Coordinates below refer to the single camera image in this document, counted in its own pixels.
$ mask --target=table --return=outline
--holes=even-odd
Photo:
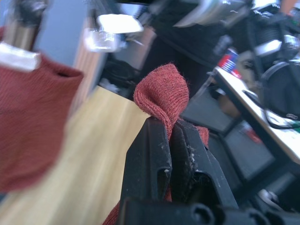
[[[275,160],[266,165],[260,172],[250,179],[242,179],[242,186],[233,190],[238,203],[254,196],[261,189],[284,175],[286,172],[297,168],[300,164],[300,134],[292,130],[277,130],[271,128],[264,119],[263,112],[243,91],[247,90],[244,82],[223,69],[216,67],[215,80],[220,88],[228,95],[234,105],[258,134],[265,146],[269,149]],[[230,151],[227,152],[235,164]]]
[[[36,185],[10,193],[0,225],[99,225],[120,200],[126,152],[149,117],[100,87],[70,118],[56,165]]]

